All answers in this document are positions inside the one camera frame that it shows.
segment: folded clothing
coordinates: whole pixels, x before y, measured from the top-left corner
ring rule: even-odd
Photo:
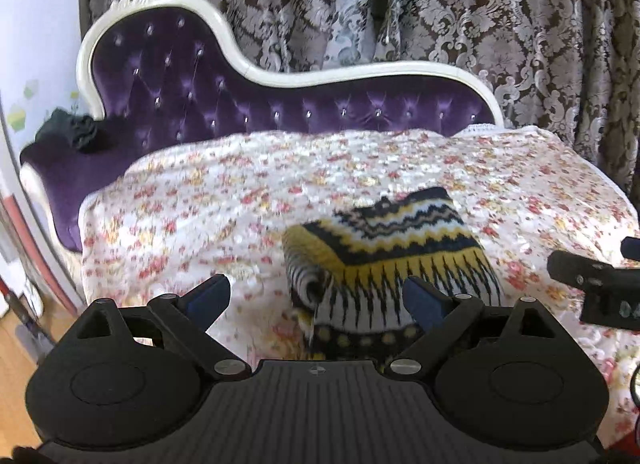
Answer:
[[[294,317],[314,359],[382,366],[411,345],[423,332],[402,304],[408,276],[501,304],[494,270],[441,187],[297,224],[282,242]]]
[[[85,150],[91,146],[97,133],[98,127],[91,116],[76,116],[62,108],[56,108],[36,132],[35,140],[47,136],[60,136],[74,150]]]

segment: wooden floor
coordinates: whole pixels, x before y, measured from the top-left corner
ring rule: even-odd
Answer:
[[[72,317],[53,301],[45,301],[41,325],[58,340],[73,323]],[[14,446],[37,446],[36,435],[24,407],[24,390],[35,364],[15,339],[18,319],[9,312],[0,319],[0,457]]]

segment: dark green fabric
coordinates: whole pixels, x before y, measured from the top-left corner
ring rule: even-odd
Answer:
[[[56,108],[36,132],[36,141],[47,136],[60,136],[74,150],[87,150],[97,133],[98,127],[91,116],[75,116]]]

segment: floral sheet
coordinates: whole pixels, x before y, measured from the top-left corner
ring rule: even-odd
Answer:
[[[599,171],[533,127],[452,138],[261,132],[156,152],[82,206],[86,298],[142,305],[221,272],[232,301],[209,333],[254,367],[300,358],[301,333],[287,317],[285,227],[429,186],[455,200],[507,302],[543,301],[600,368],[611,392],[603,443],[628,433],[640,336],[580,324],[580,292],[551,281],[545,267],[557,248],[622,264],[620,240],[639,235],[636,212]]]

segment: purple velvet cushion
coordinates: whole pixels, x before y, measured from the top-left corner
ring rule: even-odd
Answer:
[[[322,86],[256,85],[226,62],[199,16],[178,7],[124,18],[100,38],[92,70],[105,108],[103,151],[79,154],[47,138],[20,155],[44,181],[62,244],[81,251],[80,204],[142,155],[238,132],[405,130],[452,136],[493,123],[464,83],[434,76],[385,76]]]

